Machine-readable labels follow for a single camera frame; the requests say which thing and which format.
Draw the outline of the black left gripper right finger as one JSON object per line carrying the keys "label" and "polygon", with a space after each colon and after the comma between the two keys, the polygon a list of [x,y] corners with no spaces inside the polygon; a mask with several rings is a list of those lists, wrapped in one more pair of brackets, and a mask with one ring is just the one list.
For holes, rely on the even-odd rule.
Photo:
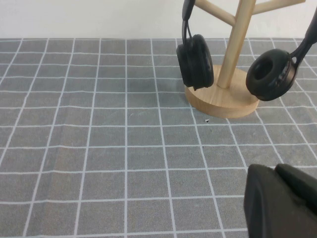
{"label": "black left gripper right finger", "polygon": [[305,201],[306,206],[317,214],[317,179],[288,164],[278,164],[275,171],[294,194]]}

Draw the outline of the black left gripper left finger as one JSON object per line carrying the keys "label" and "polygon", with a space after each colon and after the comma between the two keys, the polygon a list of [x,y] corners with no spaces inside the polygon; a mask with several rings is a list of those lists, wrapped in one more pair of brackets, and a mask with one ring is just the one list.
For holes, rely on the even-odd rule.
{"label": "black left gripper left finger", "polygon": [[275,171],[260,164],[248,167],[244,212],[251,238],[315,238],[317,215]]}

